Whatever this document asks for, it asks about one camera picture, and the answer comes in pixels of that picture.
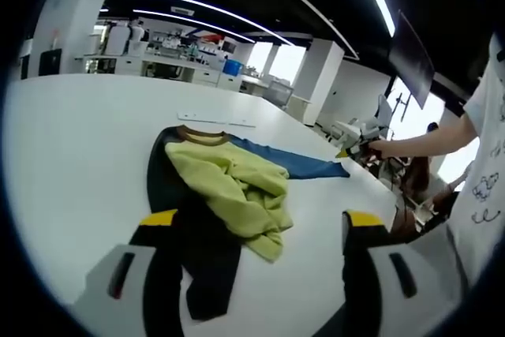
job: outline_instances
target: blue sleeve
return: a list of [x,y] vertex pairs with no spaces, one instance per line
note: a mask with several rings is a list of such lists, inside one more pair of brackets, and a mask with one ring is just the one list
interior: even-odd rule
[[290,173],[290,179],[348,178],[350,176],[341,163],[326,162],[320,159],[285,152],[270,148],[269,146],[254,144],[249,140],[242,140],[232,135],[230,135],[230,141],[239,148],[286,168]]

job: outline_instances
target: ceiling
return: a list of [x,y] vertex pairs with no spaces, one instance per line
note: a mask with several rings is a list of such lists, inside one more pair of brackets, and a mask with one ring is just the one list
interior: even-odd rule
[[[237,13],[276,32],[300,32],[333,39],[352,53],[334,30],[301,0],[199,0]],[[386,73],[390,36],[375,0],[308,0],[358,52],[361,64]],[[487,60],[490,31],[474,0],[386,0],[394,20],[401,9],[421,37],[435,69],[471,93]],[[173,0],[106,0],[108,16],[132,16],[132,9],[170,13],[171,6],[195,11],[194,18],[243,34],[258,32],[252,25],[203,7]],[[279,40],[270,36],[258,41]],[[307,39],[289,39],[307,46]]]

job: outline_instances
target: blue container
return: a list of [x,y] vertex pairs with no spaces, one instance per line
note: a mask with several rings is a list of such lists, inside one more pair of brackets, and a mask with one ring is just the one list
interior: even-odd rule
[[233,75],[236,77],[240,73],[242,64],[239,61],[234,61],[233,59],[227,59],[224,64],[223,72],[225,74]]

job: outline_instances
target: black screen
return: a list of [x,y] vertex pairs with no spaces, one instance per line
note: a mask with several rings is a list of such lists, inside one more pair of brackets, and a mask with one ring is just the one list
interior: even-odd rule
[[432,87],[435,69],[417,33],[401,12],[398,13],[389,62],[422,109]]
[[223,50],[233,54],[235,52],[235,45],[233,43],[229,43],[228,41],[225,41],[223,44]]

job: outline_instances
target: window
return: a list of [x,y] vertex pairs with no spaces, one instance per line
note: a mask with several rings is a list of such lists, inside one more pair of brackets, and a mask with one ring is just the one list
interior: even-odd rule
[[100,43],[103,43],[103,41],[105,41],[106,30],[107,30],[106,25],[95,25],[95,27],[93,27],[93,34],[100,35]]
[[269,74],[277,78],[287,79],[293,85],[305,51],[304,47],[281,45],[271,65]]
[[[401,96],[401,101],[406,103],[409,95],[409,89],[397,77],[391,94],[387,97],[387,102],[391,106],[391,109],[395,110],[397,98]],[[390,132],[387,137],[393,140],[404,140],[425,134],[426,127],[430,122],[440,122],[444,107],[445,102],[432,93],[428,95],[423,109],[419,107],[419,104],[417,104],[417,101],[413,97],[410,98],[409,106],[406,110],[405,104],[398,103],[391,119]]]
[[[477,150],[479,150],[480,142],[481,141],[476,138],[457,152],[446,155],[438,172],[438,175],[444,182],[451,183],[463,174],[466,167],[475,159]],[[464,183],[456,187],[456,190],[461,191],[463,186]]]
[[268,53],[270,53],[272,46],[273,43],[255,43],[247,66],[254,67],[258,73],[261,73],[267,63]]

